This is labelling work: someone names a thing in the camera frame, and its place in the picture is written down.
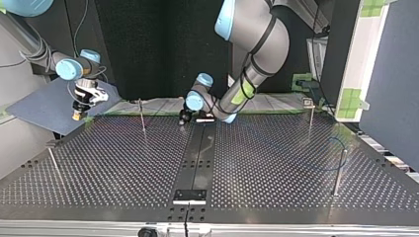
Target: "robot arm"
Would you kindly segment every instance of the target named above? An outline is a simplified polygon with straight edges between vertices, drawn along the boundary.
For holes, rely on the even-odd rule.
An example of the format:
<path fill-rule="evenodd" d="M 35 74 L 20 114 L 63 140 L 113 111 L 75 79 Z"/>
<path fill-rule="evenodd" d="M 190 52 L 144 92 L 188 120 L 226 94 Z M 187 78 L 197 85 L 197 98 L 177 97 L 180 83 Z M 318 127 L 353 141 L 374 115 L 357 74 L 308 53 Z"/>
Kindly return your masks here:
<path fill-rule="evenodd" d="M 192 111 L 213 113 L 233 122 L 237 113 L 251 99 L 268 77 L 284 65 L 290 47 L 284 24 L 270 14 L 271 0 L 225 0 L 215 24 L 215 31 L 225 40 L 248 51 L 250 62 L 221 100 L 208 93 L 212 78 L 200 74 L 186 99 Z"/>
<path fill-rule="evenodd" d="M 9 4 L 5 5 L 8 11 L 32 17 L 46 11 L 52 0 L 42 0 L 40 4 L 34 4 L 35 2 L 13 0 L 4 3 Z M 76 80 L 74 95 L 69 91 L 74 99 L 73 118 L 75 120 L 83 119 L 87 111 L 97 103 L 108 100 L 108 94 L 99 88 L 97 83 L 97 77 L 105 70 L 100 65 L 101 56 L 97 52 L 84 49 L 79 57 L 74 58 L 54 51 L 35 29 L 13 14 L 0 12 L 0 30 L 9 35 L 21 50 L 22 56 L 30 63 L 44 67 L 46 72 L 55 71 L 64 80 Z"/>

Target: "black backdrop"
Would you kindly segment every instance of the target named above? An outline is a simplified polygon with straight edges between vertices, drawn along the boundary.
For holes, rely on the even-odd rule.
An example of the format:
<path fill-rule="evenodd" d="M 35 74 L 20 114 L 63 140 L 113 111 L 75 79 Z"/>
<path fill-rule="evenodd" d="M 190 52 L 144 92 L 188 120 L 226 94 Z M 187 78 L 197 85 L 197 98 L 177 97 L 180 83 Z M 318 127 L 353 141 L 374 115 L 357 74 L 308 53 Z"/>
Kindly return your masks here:
<path fill-rule="evenodd" d="M 200 72 L 226 90 L 229 43 L 213 30 L 222 0 L 96 1 L 120 95 L 185 96 Z"/>

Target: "black bracket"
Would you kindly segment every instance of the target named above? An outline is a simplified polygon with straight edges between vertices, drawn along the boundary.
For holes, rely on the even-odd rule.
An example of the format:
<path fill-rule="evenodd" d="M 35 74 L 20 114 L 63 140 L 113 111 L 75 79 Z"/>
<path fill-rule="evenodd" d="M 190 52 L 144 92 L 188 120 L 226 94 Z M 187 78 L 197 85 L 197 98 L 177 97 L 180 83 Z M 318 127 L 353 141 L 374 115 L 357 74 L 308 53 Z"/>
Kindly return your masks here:
<path fill-rule="evenodd" d="M 59 147 L 62 144 L 64 144 L 63 140 L 51 140 L 51 141 L 46 143 L 45 147 L 46 148 L 56 148 L 56 147 Z"/>
<path fill-rule="evenodd" d="M 206 190 L 177 190 L 173 198 L 173 204 L 205 205 L 206 203 Z"/>

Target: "blue joint cap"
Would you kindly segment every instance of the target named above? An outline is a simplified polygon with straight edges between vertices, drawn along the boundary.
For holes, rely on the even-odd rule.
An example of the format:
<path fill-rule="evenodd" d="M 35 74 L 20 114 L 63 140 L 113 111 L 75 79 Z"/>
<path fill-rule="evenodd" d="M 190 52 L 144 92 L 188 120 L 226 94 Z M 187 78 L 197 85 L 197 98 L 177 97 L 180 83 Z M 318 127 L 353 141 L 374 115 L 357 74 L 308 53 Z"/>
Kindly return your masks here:
<path fill-rule="evenodd" d="M 101 63 L 101 54 L 99 54 L 98 52 L 94 50 L 83 49 L 80 52 L 80 56 L 85 57 L 91 61 Z"/>
<path fill-rule="evenodd" d="M 46 12 L 53 0 L 0 0 L 0 8 L 22 17 L 36 17 Z"/>
<path fill-rule="evenodd" d="M 216 33 L 225 40 L 230 40 L 234 21 L 235 0 L 224 0 L 215 23 Z"/>
<path fill-rule="evenodd" d="M 83 66 L 72 58 L 60 60 L 55 66 L 55 71 L 67 81 L 80 79 L 83 76 Z"/>
<path fill-rule="evenodd" d="M 233 114 L 233 115 L 229 116 L 228 118 L 224 119 L 223 121 L 225 121 L 227 123 L 232 123 L 232 122 L 235 121 L 236 117 L 237 117 L 237 114 Z"/>
<path fill-rule="evenodd" d="M 195 91 L 189 92 L 186 106 L 192 111 L 200 111 L 204 107 L 204 98 Z"/>
<path fill-rule="evenodd" d="M 213 79 L 206 73 L 200 73 L 197 77 L 197 81 L 203 84 L 206 87 L 211 87 L 213 84 Z"/>

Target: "checkerboard pattern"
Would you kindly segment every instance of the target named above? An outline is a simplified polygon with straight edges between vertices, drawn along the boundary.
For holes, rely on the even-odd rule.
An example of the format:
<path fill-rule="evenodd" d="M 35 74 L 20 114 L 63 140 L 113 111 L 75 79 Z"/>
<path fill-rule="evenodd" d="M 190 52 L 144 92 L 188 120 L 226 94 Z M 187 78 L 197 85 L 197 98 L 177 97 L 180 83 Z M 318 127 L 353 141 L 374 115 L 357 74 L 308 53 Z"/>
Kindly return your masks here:
<path fill-rule="evenodd" d="M 344 89 L 338 111 L 340 119 L 354 119 L 361 106 L 361 89 Z"/>
<path fill-rule="evenodd" d="M 364 0 L 361 17 L 379 17 L 385 0 Z"/>

